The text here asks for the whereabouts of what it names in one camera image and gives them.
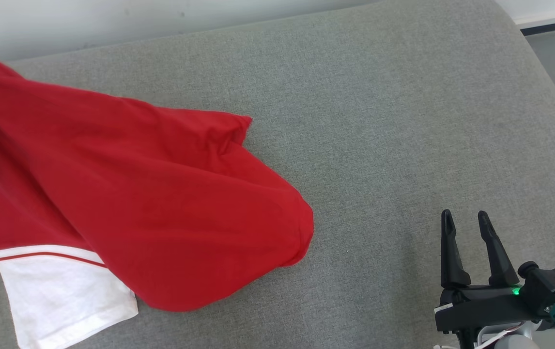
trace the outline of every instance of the cable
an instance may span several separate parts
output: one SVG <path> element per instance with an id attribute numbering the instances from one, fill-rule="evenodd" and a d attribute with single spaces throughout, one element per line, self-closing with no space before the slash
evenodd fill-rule
<path id="1" fill-rule="evenodd" d="M 478 345 L 482 345 L 482 335 L 484 334 L 484 331 L 480 330 L 478 332 Z"/>
<path id="2" fill-rule="evenodd" d="M 523 326 L 524 323 L 525 322 L 521 322 L 520 325 L 512 326 L 507 330 L 503 330 L 503 331 L 497 333 L 493 338 L 491 338 L 490 340 L 487 340 L 486 342 L 484 342 L 481 345 L 475 347 L 474 349 L 484 349 L 485 347 L 488 347 L 489 345 L 493 344 L 494 342 L 496 342 L 497 340 L 499 340 L 503 336 L 518 330 L 519 327 Z"/>

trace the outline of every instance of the black object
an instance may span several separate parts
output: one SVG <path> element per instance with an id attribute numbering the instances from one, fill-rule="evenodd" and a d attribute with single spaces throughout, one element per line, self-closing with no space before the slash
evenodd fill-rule
<path id="1" fill-rule="evenodd" d="M 552 31 L 555 31 L 555 23 L 547 24 L 546 26 L 538 26 L 538 27 L 521 29 L 521 33 L 523 33 L 524 36 L 552 32 Z"/>
<path id="2" fill-rule="evenodd" d="M 541 270 L 534 262 L 519 268 L 525 285 L 518 294 L 519 278 L 493 228 L 488 214 L 478 213 L 480 234 L 486 242 L 491 276 L 488 285 L 470 285 L 456 245 L 456 228 L 449 210 L 441 214 L 441 292 L 439 304 L 450 305 L 435 312 L 437 330 L 456 334 L 461 349 L 473 349 L 485 326 L 544 320 L 540 329 L 554 327 L 547 307 L 555 303 L 555 269 Z"/>
<path id="3" fill-rule="evenodd" d="M 547 307 L 555 303 L 555 269 L 542 270 L 535 262 L 529 261 L 521 265 L 519 273 L 525 278 L 525 285 L 519 291 L 521 298 L 530 311 L 548 316 L 550 308 Z"/>
<path id="4" fill-rule="evenodd" d="M 504 245 L 499 240 L 491 220 L 488 219 L 488 214 L 484 211 L 478 212 L 478 222 L 479 233 L 482 236 L 482 240 L 486 242 L 488 263 L 491 267 L 491 276 L 488 278 L 488 284 L 494 287 L 518 284 L 519 277 L 514 272 L 510 258 L 508 258 Z"/>
<path id="5" fill-rule="evenodd" d="M 461 287 L 471 284 L 463 270 L 461 254 L 456 245 L 456 227 L 450 210 L 441 213 L 441 287 Z"/>

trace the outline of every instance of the couch cushion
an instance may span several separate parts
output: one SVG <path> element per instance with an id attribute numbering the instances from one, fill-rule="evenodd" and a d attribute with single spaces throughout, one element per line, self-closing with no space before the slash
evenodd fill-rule
<path id="1" fill-rule="evenodd" d="M 245 143 L 315 210 L 298 265 L 75 347 L 428 348 L 441 211 L 488 280 L 477 212 L 515 267 L 555 268 L 555 87 L 492 1 L 390 1 L 12 64 L 30 79 L 250 115 Z M 0 348 L 14 341 L 0 280 Z"/>

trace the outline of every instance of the white wall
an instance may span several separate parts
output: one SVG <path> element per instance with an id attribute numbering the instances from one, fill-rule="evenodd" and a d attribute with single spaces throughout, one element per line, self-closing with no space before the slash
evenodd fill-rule
<path id="1" fill-rule="evenodd" d="M 375 1 L 0 0 L 0 59 L 51 55 Z M 497 2 L 521 27 L 555 22 L 555 0 Z"/>
<path id="2" fill-rule="evenodd" d="M 555 0 L 496 0 L 520 29 L 555 23 Z"/>

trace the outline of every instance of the gray couch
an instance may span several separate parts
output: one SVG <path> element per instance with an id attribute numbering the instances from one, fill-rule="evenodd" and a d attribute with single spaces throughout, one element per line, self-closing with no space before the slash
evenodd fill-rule
<path id="1" fill-rule="evenodd" d="M 306 258 L 196 312 L 75 349 L 432 348 L 441 211 L 486 283 L 477 212 L 555 267 L 555 87 L 490 0 L 376 4 L 12 62 L 26 78 L 251 115 L 245 143 L 315 210 Z M 0 278 L 0 349 L 16 347 Z"/>

